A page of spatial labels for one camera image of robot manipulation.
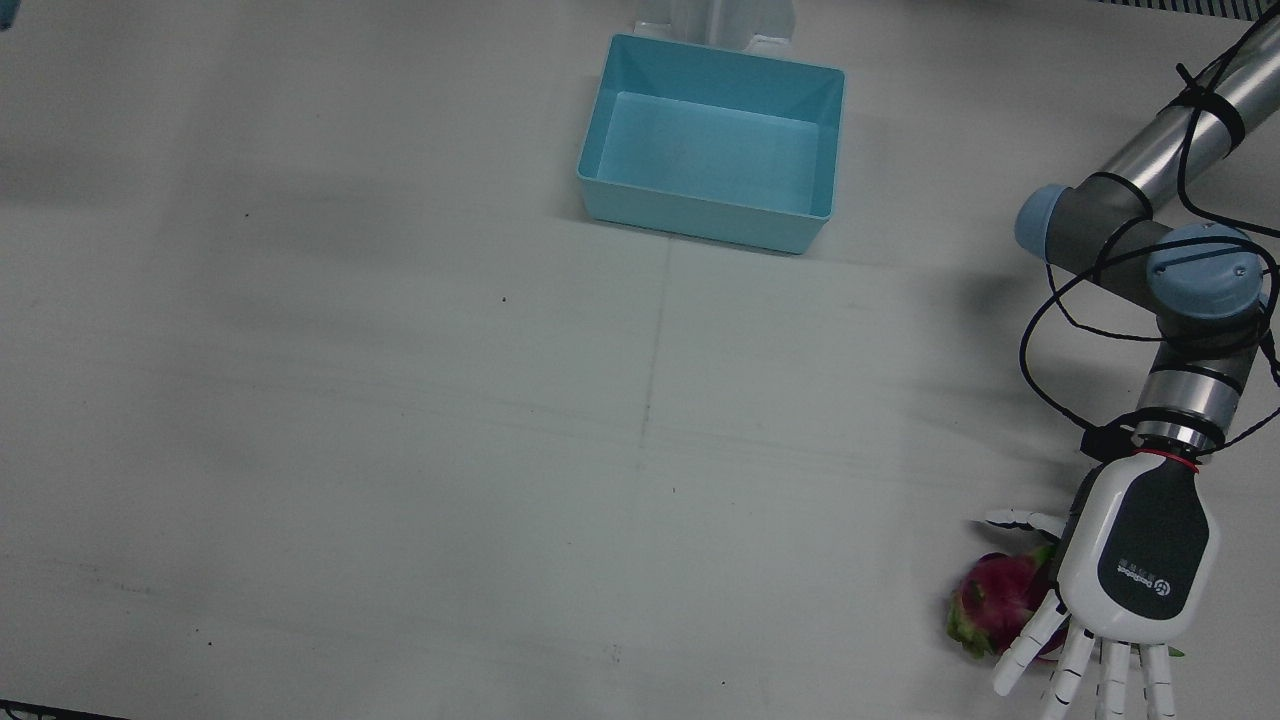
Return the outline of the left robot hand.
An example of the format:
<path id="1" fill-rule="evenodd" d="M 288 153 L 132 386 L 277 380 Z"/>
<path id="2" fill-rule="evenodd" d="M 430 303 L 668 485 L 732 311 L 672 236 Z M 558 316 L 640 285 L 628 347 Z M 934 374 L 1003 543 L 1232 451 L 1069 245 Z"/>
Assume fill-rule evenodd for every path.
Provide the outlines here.
<path id="1" fill-rule="evenodd" d="M 1068 716 L 1092 659 L 1100 660 L 1098 719 L 1124 717 L 1132 659 L 1140 665 L 1147 717 L 1178 715 L 1170 644 L 1192 624 L 1219 552 L 1219 524 L 1196 484 L 1199 470 L 1179 454 L 1138 448 L 1092 470 L 1062 518 L 986 514 L 993 527 L 1056 541 L 1047 594 L 995 665 L 995 693 L 1009 694 L 1062 632 L 1043 719 Z"/>

